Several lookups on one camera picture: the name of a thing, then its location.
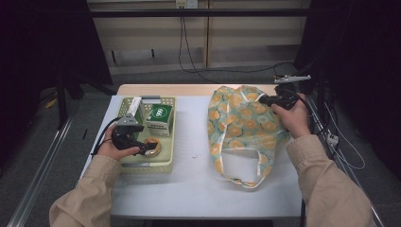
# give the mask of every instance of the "basket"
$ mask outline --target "basket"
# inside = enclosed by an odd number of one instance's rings
[[[122,100],[118,116],[125,115],[133,101],[133,97],[125,97]],[[144,130],[138,134],[137,140],[144,141],[146,138],[152,136],[160,140],[162,144],[161,152],[153,158],[143,155],[129,156],[121,159],[123,173],[140,173],[140,172],[171,172],[173,164],[173,151],[174,151],[174,134],[175,134],[175,119],[176,119],[176,98],[170,96],[152,96],[142,97],[139,110],[142,112],[143,117],[147,117],[153,104],[165,104],[173,107],[172,112],[172,128],[169,136],[151,135],[148,127],[144,122]]]

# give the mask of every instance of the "box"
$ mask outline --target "box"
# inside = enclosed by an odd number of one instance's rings
[[[173,122],[173,107],[153,104],[147,117],[147,126],[152,135],[169,136]]]

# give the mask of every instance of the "plastic bag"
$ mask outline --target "plastic bag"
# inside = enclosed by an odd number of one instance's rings
[[[213,93],[208,107],[209,146],[216,170],[226,179],[249,188],[257,187],[269,175],[276,148],[289,139],[280,116],[258,102],[264,94],[247,85],[236,89],[222,86]],[[243,181],[226,174],[223,151],[245,155],[255,152],[258,156],[254,167],[257,179]]]

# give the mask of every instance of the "beige sleeve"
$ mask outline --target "beige sleeve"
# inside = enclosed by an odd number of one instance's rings
[[[50,208],[50,226],[110,226],[112,190],[120,174],[115,159],[96,155],[78,185]]]
[[[374,226],[372,205],[365,193],[327,158],[316,135],[287,146],[306,203],[306,226]]]

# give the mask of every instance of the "person's right hand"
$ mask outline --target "person's right hand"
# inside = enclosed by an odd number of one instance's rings
[[[305,95],[299,95],[301,98],[305,99]],[[289,111],[276,104],[272,104],[271,108],[275,113],[281,116],[284,126],[289,130],[294,139],[310,134],[310,130],[307,125],[307,108],[301,100],[298,100],[294,107]]]

